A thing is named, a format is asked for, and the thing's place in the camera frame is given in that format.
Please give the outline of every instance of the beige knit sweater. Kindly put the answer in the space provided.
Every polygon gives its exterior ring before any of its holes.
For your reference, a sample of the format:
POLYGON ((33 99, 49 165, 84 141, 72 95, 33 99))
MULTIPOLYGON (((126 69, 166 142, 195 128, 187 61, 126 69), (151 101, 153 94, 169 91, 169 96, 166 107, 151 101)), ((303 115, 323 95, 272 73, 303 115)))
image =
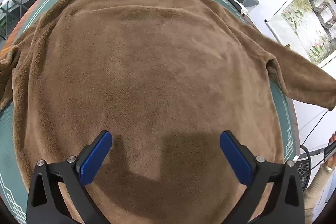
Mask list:
POLYGON ((322 191, 329 179, 331 178, 333 172, 327 171, 324 165, 320 166, 317 174, 315 175, 313 181, 309 187, 303 193, 304 201, 304 213, 306 218, 306 224, 311 224, 313 221, 313 210, 316 205, 317 200, 322 194, 322 191))

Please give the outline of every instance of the blue rubber pad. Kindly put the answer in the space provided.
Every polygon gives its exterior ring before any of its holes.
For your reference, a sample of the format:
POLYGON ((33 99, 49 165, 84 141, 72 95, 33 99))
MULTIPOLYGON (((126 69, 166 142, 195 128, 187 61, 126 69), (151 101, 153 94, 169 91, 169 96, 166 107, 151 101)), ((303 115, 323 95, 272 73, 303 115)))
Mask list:
POLYGON ((111 146, 112 135, 106 131, 80 167, 79 182, 83 186, 93 181, 111 146))
POLYGON ((252 167, 226 132, 221 134, 219 145, 239 182, 247 186, 251 185, 253 180, 252 167))

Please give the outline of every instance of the green tablecloth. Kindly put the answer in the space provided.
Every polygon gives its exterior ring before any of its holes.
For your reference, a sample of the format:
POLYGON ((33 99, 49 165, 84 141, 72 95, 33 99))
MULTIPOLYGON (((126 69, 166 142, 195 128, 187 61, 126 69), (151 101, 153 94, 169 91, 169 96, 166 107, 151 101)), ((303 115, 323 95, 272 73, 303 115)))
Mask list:
MULTIPOLYGON (((40 5, 31 13, 18 36, 57 0, 42 0, 40 5)), ((214 0, 231 11, 234 15, 244 21, 240 13, 230 4, 228 0, 214 0)), ((295 156, 295 143, 292 137, 292 127, 288 111, 286 97, 277 85, 270 80, 270 88, 273 100, 277 109, 284 147, 285 160, 292 160, 295 156)), ((9 103, 0 113, 0 195, 9 210, 13 213, 20 224, 26 223, 26 201, 27 191, 23 185, 21 175, 17 166, 12 135, 13 102, 9 103)))

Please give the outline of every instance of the blue gripper pad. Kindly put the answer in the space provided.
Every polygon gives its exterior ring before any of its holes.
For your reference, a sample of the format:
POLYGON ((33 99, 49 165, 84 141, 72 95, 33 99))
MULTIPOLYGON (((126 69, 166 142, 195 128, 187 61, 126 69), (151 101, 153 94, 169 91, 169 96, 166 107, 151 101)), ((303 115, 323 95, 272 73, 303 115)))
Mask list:
POLYGON ((92 144, 85 146, 79 153, 76 171, 79 175, 78 180, 83 186, 93 181, 111 147, 112 135, 103 130, 92 144))
POLYGON ((251 185, 253 180, 253 167, 249 164, 240 150, 243 146, 230 131, 222 132, 219 139, 219 145, 239 182, 247 186, 251 185))

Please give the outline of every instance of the painting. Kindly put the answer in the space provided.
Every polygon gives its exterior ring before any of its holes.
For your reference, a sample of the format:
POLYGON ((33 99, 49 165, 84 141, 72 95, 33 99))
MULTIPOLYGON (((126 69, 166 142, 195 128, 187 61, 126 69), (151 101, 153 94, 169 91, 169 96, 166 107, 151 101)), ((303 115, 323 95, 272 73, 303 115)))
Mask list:
POLYGON ((312 63, 318 65, 336 51, 334 0, 293 0, 281 16, 312 63))

